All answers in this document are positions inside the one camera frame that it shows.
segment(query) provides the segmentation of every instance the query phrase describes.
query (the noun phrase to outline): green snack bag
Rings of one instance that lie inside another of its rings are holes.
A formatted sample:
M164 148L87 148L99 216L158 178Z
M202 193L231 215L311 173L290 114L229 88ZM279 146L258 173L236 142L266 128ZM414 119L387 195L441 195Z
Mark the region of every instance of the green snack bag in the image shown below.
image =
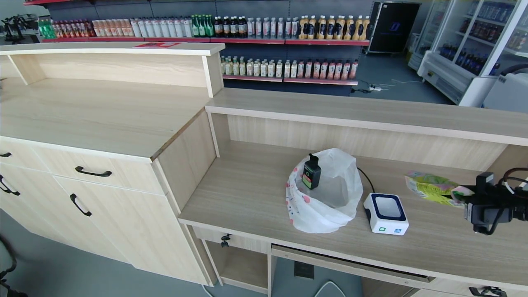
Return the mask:
M447 198L443 195L451 195L451 190L459 184L437 175L418 171L409 171L405 175L407 187L418 196L443 205L463 207L464 204Z

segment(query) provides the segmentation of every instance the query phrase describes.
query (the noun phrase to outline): black refrigerator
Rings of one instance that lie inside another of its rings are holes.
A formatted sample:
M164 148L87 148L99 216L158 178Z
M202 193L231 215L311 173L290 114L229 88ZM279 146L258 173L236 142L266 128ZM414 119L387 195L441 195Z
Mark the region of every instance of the black refrigerator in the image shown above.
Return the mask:
M419 9L420 3L374 2L371 18L376 21L366 52L403 52Z

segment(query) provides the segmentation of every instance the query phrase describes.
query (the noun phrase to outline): small black bottle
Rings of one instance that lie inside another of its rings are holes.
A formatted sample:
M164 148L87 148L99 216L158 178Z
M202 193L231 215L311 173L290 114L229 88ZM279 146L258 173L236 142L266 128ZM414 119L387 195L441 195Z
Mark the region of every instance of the small black bottle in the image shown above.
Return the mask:
M319 158L312 154L310 160L304 162L303 170L303 184L305 184L310 190L317 188L319 185L319 179L321 178L321 167L319 167Z

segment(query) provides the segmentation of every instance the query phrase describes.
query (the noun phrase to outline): white plastic bag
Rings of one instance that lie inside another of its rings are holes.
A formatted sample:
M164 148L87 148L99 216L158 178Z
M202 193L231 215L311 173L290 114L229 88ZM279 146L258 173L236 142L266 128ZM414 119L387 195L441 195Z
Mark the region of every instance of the white plastic bag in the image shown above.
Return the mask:
M356 216L363 186L356 158L337 148L314 154L319 158L319 186L309 190L302 182L304 158L286 183L286 206L290 222L307 233L330 233Z

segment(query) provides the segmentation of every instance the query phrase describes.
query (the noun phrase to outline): glass-door beverage cooler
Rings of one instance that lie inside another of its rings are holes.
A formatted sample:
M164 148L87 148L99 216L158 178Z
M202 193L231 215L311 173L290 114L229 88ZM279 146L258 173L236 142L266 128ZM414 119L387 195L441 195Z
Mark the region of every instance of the glass-door beverage cooler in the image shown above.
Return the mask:
M418 75L455 104L480 106L501 68L501 54L522 52L528 0L451 0Z
M431 46L439 32L444 16L448 11L451 0L434 0L429 14L427 16L425 25L420 33L420 38L413 48L411 59L409 60L409 67L418 70L420 63L422 62L423 55L427 50L431 49Z

